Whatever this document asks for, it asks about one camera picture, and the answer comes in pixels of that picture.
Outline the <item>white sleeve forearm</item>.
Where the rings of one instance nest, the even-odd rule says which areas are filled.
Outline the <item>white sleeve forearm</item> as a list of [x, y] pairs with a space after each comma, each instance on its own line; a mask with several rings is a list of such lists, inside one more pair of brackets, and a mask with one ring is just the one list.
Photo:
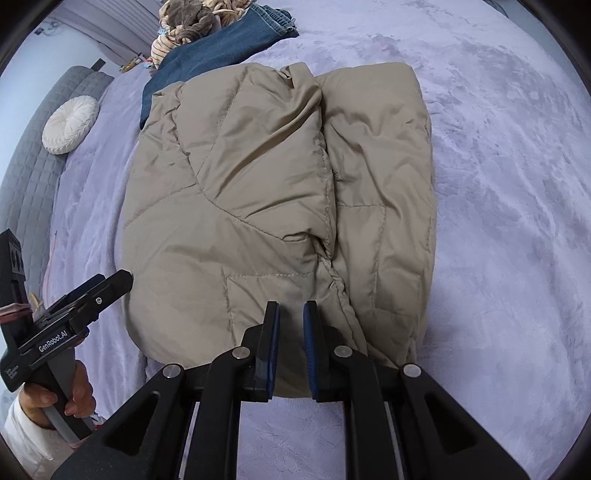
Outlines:
[[32, 479], [50, 479], [74, 453], [62, 436], [33, 423], [15, 399], [9, 407], [2, 437], [23, 469]]

